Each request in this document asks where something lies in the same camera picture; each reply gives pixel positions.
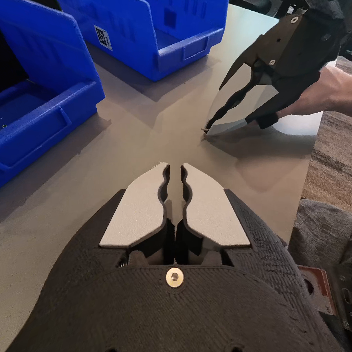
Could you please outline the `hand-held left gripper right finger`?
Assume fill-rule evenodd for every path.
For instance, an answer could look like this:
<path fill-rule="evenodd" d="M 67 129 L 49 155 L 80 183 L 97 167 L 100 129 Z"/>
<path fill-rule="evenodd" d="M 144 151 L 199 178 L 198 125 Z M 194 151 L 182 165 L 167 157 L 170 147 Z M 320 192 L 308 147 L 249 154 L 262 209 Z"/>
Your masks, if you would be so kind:
<path fill-rule="evenodd" d="M 249 249 L 250 240 L 225 189 L 189 163 L 181 165 L 182 220 L 176 227 L 176 262 L 202 262 L 209 251 Z"/>

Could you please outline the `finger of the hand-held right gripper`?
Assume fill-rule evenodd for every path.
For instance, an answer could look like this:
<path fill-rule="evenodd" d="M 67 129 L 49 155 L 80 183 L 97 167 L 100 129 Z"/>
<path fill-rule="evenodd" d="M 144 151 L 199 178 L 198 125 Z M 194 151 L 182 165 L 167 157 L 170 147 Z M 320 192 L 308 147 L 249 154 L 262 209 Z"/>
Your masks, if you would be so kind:
<path fill-rule="evenodd" d="M 216 94 L 207 116 L 207 129 L 216 121 L 215 115 L 218 110 L 222 109 L 229 98 L 243 89 L 251 80 L 251 67 L 247 64 L 242 64 L 240 68 L 223 84 L 222 88 L 219 89 Z"/>
<path fill-rule="evenodd" d="M 226 105 L 218 110 L 216 121 L 207 133 L 210 136 L 233 131 L 247 124 L 245 118 L 278 94 L 272 85 L 246 86 L 233 94 Z"/>

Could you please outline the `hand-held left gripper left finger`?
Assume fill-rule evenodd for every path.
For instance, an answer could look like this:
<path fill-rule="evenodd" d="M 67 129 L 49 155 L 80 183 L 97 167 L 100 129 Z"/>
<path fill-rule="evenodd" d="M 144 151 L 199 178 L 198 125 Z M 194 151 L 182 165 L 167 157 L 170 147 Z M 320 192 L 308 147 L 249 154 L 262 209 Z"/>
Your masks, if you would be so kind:
<path fill-rule="evenodd" d="M 161 162 L 125 189 L 99 246 L 140 251 L 152 263 L 173 263 L 175 226 L 168 218 L 170 165 Z"/>

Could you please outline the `blue plastic bin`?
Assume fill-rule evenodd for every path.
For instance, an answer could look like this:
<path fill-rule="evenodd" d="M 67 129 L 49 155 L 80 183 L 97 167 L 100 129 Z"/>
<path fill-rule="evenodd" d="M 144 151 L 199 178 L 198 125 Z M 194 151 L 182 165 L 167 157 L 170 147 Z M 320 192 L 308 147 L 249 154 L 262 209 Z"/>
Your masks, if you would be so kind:
<path fill-rule="evenodd" d="M 86 42 L 152 81 L 221 42 L 226 0 L 62 0 Z"/>

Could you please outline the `blue bin with black divider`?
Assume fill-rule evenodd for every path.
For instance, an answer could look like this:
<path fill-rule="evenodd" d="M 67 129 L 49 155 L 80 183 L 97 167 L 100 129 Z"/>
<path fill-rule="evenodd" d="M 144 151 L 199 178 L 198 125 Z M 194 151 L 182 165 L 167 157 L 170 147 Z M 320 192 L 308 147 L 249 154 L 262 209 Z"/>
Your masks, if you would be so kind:
<path fill-rule="evenodd" d="M 1 32 L 29 76 L 1 92 L 2 187 L 95 114 L 105 94 L 71 15 L 33 1 L 0 5 Z"/>

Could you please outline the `person's right hand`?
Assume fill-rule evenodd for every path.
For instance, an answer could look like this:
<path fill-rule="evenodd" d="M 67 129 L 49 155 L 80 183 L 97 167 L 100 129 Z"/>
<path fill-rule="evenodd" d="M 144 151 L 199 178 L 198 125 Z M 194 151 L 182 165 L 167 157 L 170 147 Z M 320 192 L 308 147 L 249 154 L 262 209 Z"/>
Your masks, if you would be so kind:
<path fill-rule="evenodd" d="M 280 119 L 324 111 L 352 116 L 352 76 L 336 67 L 324 67 L 319 80 L 309 86 L 293 104 L 276 112 L 276 116 Z"/>

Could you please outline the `person's grey shirt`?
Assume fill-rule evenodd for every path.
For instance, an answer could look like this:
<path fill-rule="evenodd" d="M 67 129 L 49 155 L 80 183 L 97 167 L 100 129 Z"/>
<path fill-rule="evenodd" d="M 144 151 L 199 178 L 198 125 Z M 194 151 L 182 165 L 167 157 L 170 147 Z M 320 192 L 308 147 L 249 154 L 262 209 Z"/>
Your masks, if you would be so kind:
<path fill-rule="evenodd" d="M 351 267 L 352 214 L 320 201 L 300 200 L 288 252 L 297 265 Z"/>

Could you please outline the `black bin divider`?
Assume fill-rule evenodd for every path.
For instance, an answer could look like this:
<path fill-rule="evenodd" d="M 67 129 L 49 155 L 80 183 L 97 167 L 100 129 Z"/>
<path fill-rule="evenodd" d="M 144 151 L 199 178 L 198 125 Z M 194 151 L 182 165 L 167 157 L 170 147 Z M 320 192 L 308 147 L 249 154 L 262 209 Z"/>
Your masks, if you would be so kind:
<path fill-rule="evenodd" d="M 26 80 L 28 74 L 0 33 L 0 92 Z"/>

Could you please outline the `rust red metal bracket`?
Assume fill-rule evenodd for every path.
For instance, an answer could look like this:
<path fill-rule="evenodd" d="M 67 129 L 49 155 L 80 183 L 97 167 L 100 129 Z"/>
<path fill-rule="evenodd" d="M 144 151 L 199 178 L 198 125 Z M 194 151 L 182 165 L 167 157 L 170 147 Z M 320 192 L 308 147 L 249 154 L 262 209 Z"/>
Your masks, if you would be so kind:
<path fill-rule="evenodd" d="M 326 271 L 323 269 L 298 265 L 308 293 L 316 308 L 321 313 L 337 315 Z"/>

